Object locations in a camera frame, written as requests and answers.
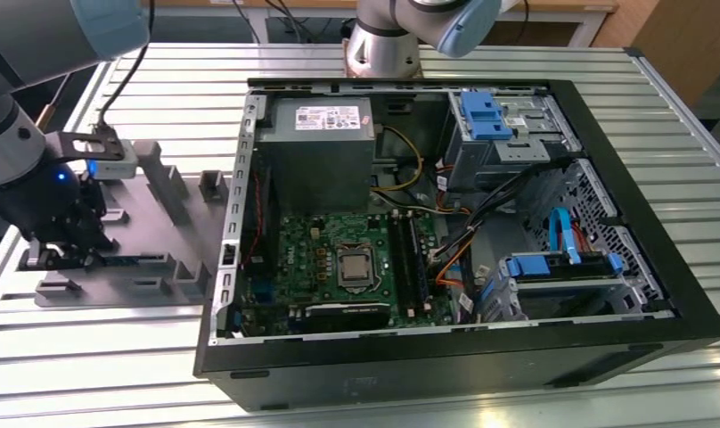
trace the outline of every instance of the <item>white label sticker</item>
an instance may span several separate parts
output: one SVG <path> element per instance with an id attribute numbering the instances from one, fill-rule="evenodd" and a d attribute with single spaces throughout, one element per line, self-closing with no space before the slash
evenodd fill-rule
<path id="1" fill-rule="evenodd" d="M 446 177 L 436 177 L 436 186 L 442 192 L 446 192 Z"/>
<path id="2" fill-rule="evenodd" d="M 525 127 L 527 121 L 524 120 L 524 118 L 505 118 L 505 124 L 509 127 Z"/>
<path id="3" fill-rule="evenodd" d="M 360 108 L 356 105 L 298 107 L 296 129 L 360 129 Z"/>
<path id="4" fill-rule="evenodd" d="M 460 303 L 460 306 L 464 307 L 465 311 L 470 314 L 470 311 L 474 308 L 474 302 L 468 298 L 464 292 L 461 292 L 457 302 Z"/>

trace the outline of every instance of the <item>black plastic bracket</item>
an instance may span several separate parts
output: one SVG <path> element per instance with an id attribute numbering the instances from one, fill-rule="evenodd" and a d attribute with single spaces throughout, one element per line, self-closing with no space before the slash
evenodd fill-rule
<path id="1" fill-rule="evenodd" d="M 624 49 L 624 53 L 632 58 L 643 58 L 645 56 L 643 51 L 640 51 L 639 47 L 628 46 L 628 47 L 624 47 L 623 49 Z"/>
<path id="2" fill-rule="evenodd" d="M 74 147 L 74 142 L 98 144 L 101 152 L 82 152 Z M 51 163 L 72 161 L 121 161 L 125 158 L 125 149 L 116 136 L 102 134 L 77 134 L 73 132 L 54 132 L 46 134 L 46 142 L 56 157 Z"/>

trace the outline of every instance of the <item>green circuit board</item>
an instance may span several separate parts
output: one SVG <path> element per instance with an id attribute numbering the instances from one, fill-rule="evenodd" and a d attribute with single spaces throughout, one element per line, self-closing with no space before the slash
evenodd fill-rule
<path id="1" fill-rule="evenodd" d="M 420 247 L 436 246 L 433 219 L 428 214 L 416 218 Z M 386 303 L 390 307 L 389 328 L 448 325 L 450 321 L 449 297 L 433 296 L 430 311 L 410 317 L 400 313 L 394 269 L 389 257 L 386 214 L 296 217 L 281 219 L 278 231 L 278 274 L 273 301 L 258 308 L 253 316 L 265 335 L 294 333 L 289 330 L 282 308 L 322 303 Z M 338 267 L 342 251 L 365 251 L 373 264 L 372 284 L 348 288 L 341 284 Z"/>

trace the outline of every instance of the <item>blue latch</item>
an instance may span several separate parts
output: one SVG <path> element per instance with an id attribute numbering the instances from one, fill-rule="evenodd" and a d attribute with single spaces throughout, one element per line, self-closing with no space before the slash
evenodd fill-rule
<path id="1" fill-rule="evenodd" d="M 487 92 L 461 92 L 464 116 L 473 140 L 509 140 L 513 130 L 503 123 L 503 108 Z"/>
<path id="2" fill-rule="evenodd" d="M 576 251 L 576 241 L 573 240 L 573 230 L 572 230 L 572 216 L 569 211 L 564 207 L 553 208 L 551 211 L 549 227 L 548 227 L 548 245 L 551 246 L 551 251 L 557 251 L 561 249 L 569 255 L 572 264 L 579 264 L 583 260 L 579 257 L 579 252 Z M 559 226 L 561 226 L 561 239 L 559 240 Z"/>
<path id="3" fill-rule="evenodd" d="M 611 263 L 611 268 L 613 269 L 613 272 L 617 275 L 621 275 L 621 272 L 624 272 L 624 263 L 621 262 L 621 258 L 619 257 L 619 254 L 616 254 L 615 252 L 609 252 L 608 262 Z"/>
<path id="4" fill-rule="evenodd" d="M 521 274 L 527 276 L 549 275 L 551 268 L 545 256 L 516 256 L 513 258 L 519 262 Z"/>
<path id="5" fill-rule="evenodd" d="M 549 275 L 548 261 L 541 254 L 513 256 L 505 260 L 507 271 L 511 277 Z"/>

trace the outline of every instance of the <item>yellow wire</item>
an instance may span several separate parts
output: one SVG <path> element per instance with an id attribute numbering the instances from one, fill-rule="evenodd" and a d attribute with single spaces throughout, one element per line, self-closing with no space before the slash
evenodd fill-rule
<path id="1" fill-rule="evenodd" d="M 420 156 L 420 152 L 418 152 L 418 149 L 416 148 L 416 145 L 412 143 L 412 141 L 409 141 L 409 139 L 402 135 L 401 132 L 398 132 L 392 127 L 384 127 L 384 129 L 388 129 L 398 137 L 398 139 L 405 142 L 409 149 L 413 151 L 413 153 L 416 153 L 416 159 L 418 160 L 418 167 L 416 168 L 416 174 L 412 176 L 412 179 L 408 182 L 402 183 L 401 185 L 370 187 L 370 190 L 389 192 L 394 190 L 406 189 L 408 187 L 416 184 L 416 182 L 418 181 L 420 175 L 422 174 L 422 157 Z"/>

